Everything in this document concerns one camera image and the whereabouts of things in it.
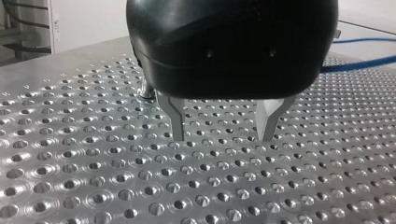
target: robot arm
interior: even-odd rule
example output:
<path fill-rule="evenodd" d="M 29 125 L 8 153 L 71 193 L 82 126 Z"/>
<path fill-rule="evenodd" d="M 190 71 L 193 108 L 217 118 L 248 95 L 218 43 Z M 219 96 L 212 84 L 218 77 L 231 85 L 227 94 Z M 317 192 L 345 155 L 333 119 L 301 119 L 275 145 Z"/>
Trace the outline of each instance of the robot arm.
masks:
<path fill-rule="evenodd" d="M 332 43 L 337 0 L 128 0 L 140 95 L 157 92 L 174 138 L 182 99 L 256 99 L 259 138 L 310 86 Z"/>

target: white wall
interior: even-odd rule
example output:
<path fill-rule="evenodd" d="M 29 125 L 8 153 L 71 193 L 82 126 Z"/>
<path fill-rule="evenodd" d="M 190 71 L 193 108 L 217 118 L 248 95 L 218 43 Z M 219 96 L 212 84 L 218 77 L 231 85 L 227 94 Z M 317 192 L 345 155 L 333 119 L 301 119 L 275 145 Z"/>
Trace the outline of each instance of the white wall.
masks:
<path fill-rule="evenodd" d="M 341 30 L 340 39 L 354 39 L 362 37 L 387 37 L 396 38 L 396 35 L 389 35 L 359 26 L 338 22 L 338 29 Z M 360 42 L 349 44 L 333 44 L 330 52 L 346 55 L 350 58 L 366 61 L 376 58 L 396 55 L 395 42 Z M 396 63 L 387 65 L 396 68 Z"/>
<path fill-rule="evenodd" d="M 55 53 L 128 35 L 126 0 L 49 0 L 49 4 Z"/>
<path fill-rule="evenodd" d="M 339 0 L 340 21 L 396 34 L 395 0 Z"/>

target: perforated metal table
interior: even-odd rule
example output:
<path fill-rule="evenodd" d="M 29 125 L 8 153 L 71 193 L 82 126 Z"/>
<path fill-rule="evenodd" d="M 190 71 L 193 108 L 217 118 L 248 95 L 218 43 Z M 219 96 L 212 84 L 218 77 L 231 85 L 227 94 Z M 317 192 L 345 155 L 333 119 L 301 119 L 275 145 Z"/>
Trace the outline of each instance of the perforated metal table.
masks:
<path fill-rule="evenodd" d="M 320 75 L 265 143 L 254 101 L 189 100 L 173 142 L 132 55 L 125 37 L 0 68 L 1 223 L 396 222 L 395 74 Z"/>

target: countersunk hole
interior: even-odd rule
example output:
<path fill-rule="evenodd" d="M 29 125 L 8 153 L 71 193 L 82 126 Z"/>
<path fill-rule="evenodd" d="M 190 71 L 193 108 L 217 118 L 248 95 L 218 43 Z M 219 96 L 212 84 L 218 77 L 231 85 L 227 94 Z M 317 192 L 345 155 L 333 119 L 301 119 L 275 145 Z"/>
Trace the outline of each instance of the countersunk hole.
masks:
<path fill-rule="evenodd" d="M 218 178 L 216 178 L 216 177 L 213 177 L 213 176 L 210 176 L 207 180 L 207 183 L 210 185 L 210 186 L 212 186 L 212 187 L 218 187 L 219 185 L 220 185 L 220 183 L 221 183 L 221 181 L 218 179 Z"/>
<path fill-rule="evenodd" d="M 97 213 L 93 218 L 95 224 L 109 224 L 111 222 L 111 215 L 107 212 Z"/>
<path fill-rule="evenodd" d="M 207 207 L 210 204 L 209 198 L 203 195 L 196 196 L 195 202 L 201 207 Z"/>
<path fill-rule="evenodd" d="M 131 119 L 131 116 L 122 116 L 121 119 L 122 119 L 122 120 L 130 120 L 130 119 Z"/>
<path fill-rule="evenodd" d="M 18 207 L 16 205 L 6 205 L 0 209 L 1 218 L 13 217 L 18 213 Z"/>
<path fill-rule="evenodd" d="M 84 120 L 85 122 L 92 122 L 92 121 L 93 121 L 93 118 L 91 118 L 91 117 L 86 117 L 86 118 L 83 118 L 82 120 Z"/>
<path fill-rule="evenodd" d="M 123 201 L 131 201 L 134 197 L 134 193 L 129 189 L 122 189 L 117 195 Z"/>
<path fill-rule="evenodd" d="M 109 151 L 111 154 L 119 154 L 120 152 L 122 152 L 122 148 L 121 147 L 112 147 Z"/>
<path fill-rule="evenodd" d="M 116 175 L 116 181 L 119 183 L 123 183 L 128 179 L 127 175 Z"/>
<path fill-rule="evenodd" d="M 53 101 L 44 101 L 43 105 L 53 105 Z"/>
<path fill-rule="evenodd" d="M 63 112 L 65 114 L 70 114 L 71 112 L 73 112 L 73 110 L 72 109 L 64 109 Z"/>
<path fill-rule="evenodd" d="M 19 120 L 18 120 L 18 124 L 19 124 L 19 125 L 28 125 L 28 124 L 30 124 L 30 123 L 32 123 L 32 120 L 31 120 L 31 119 L 19 119 Z"/>
<path fill-rule="evenodd" d="M 259 214 L 260 214 L 260 209 L 258 208 L 258 207 L 255 207 L 255 206 L 249 206 L 248 208 L 247 208 L 247 211 L 251 214 L 251 215 L 253 215 L 253 216 L 258 216 Z"/>
<path fill-rule="evenodd" d="M 34 101 L 31 101 L 31 100 L 23 101 L 23 102 L 22 102 L 22 105 L 34 105 L 34 104 L 35 104 L 35 102 L 34 102 Z"/>
<path fill-rule="evenodd" d="M 207 215 L 205 217 L 205 221 L 207 224 L 218 224 L 219 223 L 219 218 L 213 215 Z"/>
<path fill-rule="evenodd" d="M 107 142 L 117 142 L 119 141 L 119 138 L 116 135 L 109 135 L 106 137 Z"/>
<path fill-rule="evenodd" d="M 155 145 L 155 144 L 150 145 L 149 147 L 150 147 L 152 150 L 159 150 L 159 149 L 161 148 L 161 146 Z"/>
<path fill-rule="evenodd" d="M 105 122 L 110 122 L 112 120 L 113 120 L 113 117 L 111 117 L 111 116 L 103 116 L 102 117 L 102 121 L 105 121 Z"/>
<path fill-rule="evenodd" d="M 88 165 L 88 167 L 90 167 L 91 170 L 97 170 L 100 168 L 100 166 L 101 164 L 99 162 L 93 162 Z"/>
<path fill-rule="evenodd" d="M 262 187 L 256 187 L 256 188 L 254 188 L 254 190 L 255 190 L 256 193 L 259 194 L 259 195 L 264 195 L 264 194 L 266 193 L 265 188 L 262 188 Z"/>
<path fill-rule="evenodd" d="M 9 115 L 11 111 L 9 109 L 2 109 L 0 110 L 0 115 Z"/>
<path fill-rule="evenodd" d="M 80 223 L 80 221 L 78 219 L 69 218 L 66 220 L 66 222 L 64 224 L 79 224 L 79 223 Z M 44 222 L 44 223 L 38 222 L 36 224 L 47 224 L 47 222 Z"/>
<path fill-rule="evenodd" d="M 64 128 L 64 133 L 72 133 L 74 130 L 70 127 Z"/>
<path fill-rule="evenodd" d="M 45 203 L 43 203 L 43 202 L 35 203 L 33 205 L 33 209 L 37 213 L 42 213 L 42 212 L 47 210 L 47 205 Z"/>
<path fill-rule="evenodd" d="M 218 193 L 218 199 L 222 202 L 228 202 L 230 201 L 230 196 L 225 193 Z"/>
<path fill-rule="evenodd" d="M 200 183 L 198 181 L 194 181 L 194 180 L 189 181 L 189 187 L 190 188 L 198 189 L 199 186 L 200 186 Z"/>
<path fill-rule="evenodd" d="M 162 204 L 160 203 L 152 203 L 149 207 L 148 207 L 148 211 L 154 215 L 154 216 L 160 216 L 163 214 L 163 212 L 165 211 L 165 208 L 163 207 Z"/>
<path fill-rule="evenodd" d="M 168 159 L 164 155 L 157 155 L 154 160 L 160 164 L 165 163 Z"/>
<path fill-rule="evenodd" d="M 133 135 L 133 134 L 129 134 L 129 135 L 127 136 L 127 138 L 128 138 L 128 140 L 130 140 L 130 141 L 136 140 L 136 136 Z"/>
<path fill-rule="evenodd" d="M 209 171 L 209 170 L 210 170 L 210 166 L 209 166 L 208 164 L 201 164 L 201 165 L 199 166 L 199 168 L 200 168 L 202 171 Z"/>
<path fill-rule="evenodd" d="M 188 147 L 194 147 L 194 146 L 195 146 L 195 143 L 193 143 L 193 142 L 187 142 L 186 145 L 187 145 Z"/>
<path fill-rule="evenodd" d="M 17 194 L 17 190 L 15 188 L 10 187 L 4 190 L 4 194 L 6 194 L 6 196 L 8 197 L 11 197 Z"/>
<path fill-rule="evenodd" d="M 35 170 L 35 173 L 38 175 L 46 175 L 48 173 L 48 170 L 46 167 L 40 167 Z"/>
<path fill-rule="evenodd" d="M 77 170 L 77 166 L 75 164 L 66 164 L 62 167 L 62 171 L 65 173 L 74 173 Z"/>
<path fill-rule="evenodd" d="M 82 131 L 84 131 L 84 133 L 93 133 L 96 131 L 96 128 L 93 126 L 86 126 L 82 129 Z"/>
<path fill-rule="evenodd" d="M 169 168 L 164 168 L 164 169 L 161 169 L 161 174 L 164 176 L 170 176 L 170 175 L 174 174 L 174 171 Z"/>
<path fill-rule="evenodd" d="M 21 170 L 21 169 L 12 169 L 12 170 L 9 170 L 7 172 L 6 177 L 8 179 L 16 179 L 16 178 L 21 177 L 22 175 L 23 175 L 23 170 Z"/>
<path fill-rule="evenodd" d="M 15 104 L 14 101 L 3 101 L 3 102 L 1 103 L 1 105 L 13 105 L 13 104 Z"/>
<path fill-rule="evenodd" d="M 89 114 L 92 111 L 93 110 L 91 108 L 87 108 L 87 107 L 84 107 L 84 108 L 81 109 L 81 113 L 84 113 L 84 114 Z"/>
<path fill-rule="evenodd" d="M 62 155 L 63 155 L 65 158 L 70 159 L 70 158 L 72 158 L 72 157 L 75 155 L 75 153 L 74 153 L 73 151 L 66 151 L 66 152 L 64 152 Z"/>
<path fill-rule="evenodd" d="M 143 164 L 145 164 L 147 161 L 148 161 L 148 160 L 147 160 L 146 158 L 140 158 L 140 157 L 134 159 L 134 162 L 136 162 L 136 164 L 139 164 L 139 165 L 143 165 Z"/>
<path fill-rule="evenodd" d="M 152 174 L 150 171 L 140 171 L 137 176 L 142 179 L 142 180 L 150 180 L 152 177 Z"/>
<path fill-rule="evenodd" d="M 85 138 L 85 142 L 87 142 L 87 143 L 89 143 L 89 144 L 92 144 L 92 143 L 95 143 L 97 141 L 97 138 L 95 138 L 95 137 L 87 137 L 87 138 Z"/>
<path fill-rule="evenodd" d="M 33 191 L 35 193 L 46 193 L 50 190 L 50 183 L 42 182 L 38 183 L 33 187 Z"/>
<path fill-rule="evenodd" d="M 75 119 L 73 119 L 73 118 L 62 118 L 62 123 L 73 123 L 75 121 Z"/>
<path fill-rule="evenodd" d="M 145 193 L 149 196 L 157 194 L 158 191 L 159 191 L 159 189 L 155 186 L 145 187 Z"/>
<path fill-rule="evenodd" d="M 62 140 L 62 144 L 65 146 L 72 146 L 76 143 L 76 139 L 74 138 L 65 138 L 64 140 Z"/>
<path fill-rule="evenodd" d="M 171 193 L 178 193 L 180 191 L 180 185 L 178 183 L 168 183 L 166 185 L 166 190 Z"/>
<path fill-rule="evenodd" d="M 67 197 L 64 199 L 64 208 L 73 209 L 80 205 L 78 197 Z"/>
<path fill-rule="evenodd" d="M 21 114 L 28 115 L 28 114 L 31 114 L 32 112 L 33 112 L 33 109 L 24 109 L 21 111 Z"/>
<path fill-rule="evenodd" d="M 94 176 L 90 179 L 90 185 L 93 187 L 102 187 L 105 184 L 105 179 L 101 176 Z"/>
<path fill-rule="evenodd" d="M 11 157 L 11 160 L 14 162 L 22 161 L 22 156 L 21 155 L 14 155 Z"/>
<path fill-rule="evenodd" d="M 19 136 L 23 136 L 23 135 L 26 135 L 26 131 L 25 130 L 18 130 L 17 131 L 17 135 L 19 135 Z"/>
<path fill-rule="evenodd" d="M 53 113 L 53 109 L 51 108 L 44 108 L 43 110 L 41 110 L 42 114 L 52 114 Z"/>
<path fill-rule="evenodd" d="M 76 187 L 76 182 L 74 180 L 66 180 L 64 182 L 64 187 L 66 189 L 73 189 Z"/>
<path fill-rule="evenodd" d="M 115 160 L 111 162 L 111 166 L 114 168 L 122 168 L 125 166 L 124 160 Z"/>
<path fill-rule="evenodd" d="M 108 132 L 110 132 L 110 131 L 113 131 L 113 130 L 114 130 L 114 127 L 112 127 L 112 126 L 106 126 L 106 127 L 105 127 L 105 130 L 108 131 Z"/>
<path fill-rule="evenodd" d="M 137 211 L 134 209 L 127 209 L 124 211 L 124 216 L 126 218 L 134 218 L 137 216 Z"/>
<path fill-rule="evenodd" d="M 8 119 L 0 119 L 0 125 L 5 125 L 8 123 Z"/>
<path fill-rule="evenodd" d="M 43 134 L 43 135 L 47 135 L 47 134 L 53 133 L 53 130 L 51 128 L 43 128 L 43 129 L 40 129 L 39 133 Z"/>
<path fill-rule="evenodd" d="M 12 144 L 14 148 L 24 148 L 27 147 L 28 143 L 26 141 L 18 141 Z"/>
<path fill-rule="evenodd" d="M 51 140 L 49 140 L 49 139 L 43 139 L 43 140 L 40 140 L 40 142 L 39 142 L 40 146 L 42 146 L 42 147 L 48 147 L 52 143 L 53 142 Z"/>
<path fill-rule="evenodd" d="M 39 161 L 46 161 L 49 160 L 52 157 L 52 154 L 50 152 L 40 152 L 37 154 L 37 159 Z"/>
<path fill-rule="evenodd" d="M 236 181 L 238 181 L 238 177 L 236 175 L 227 175 L 226 179 L 231 182 L 231 183 L 235 183 Z"/>
<path fill-rule="evenodd" d="M 187 203 L 181 200 L 177 200 L 174 202 L 174 207 L 176 209 L 185 209 L 187 207 Z"/>
<path fill-rule="evenodd" d="M 100 151 L 97 148 L 90 148 L 85 151 L 85 154 L 89 157 L 95 157 L 100 154 Z"/>

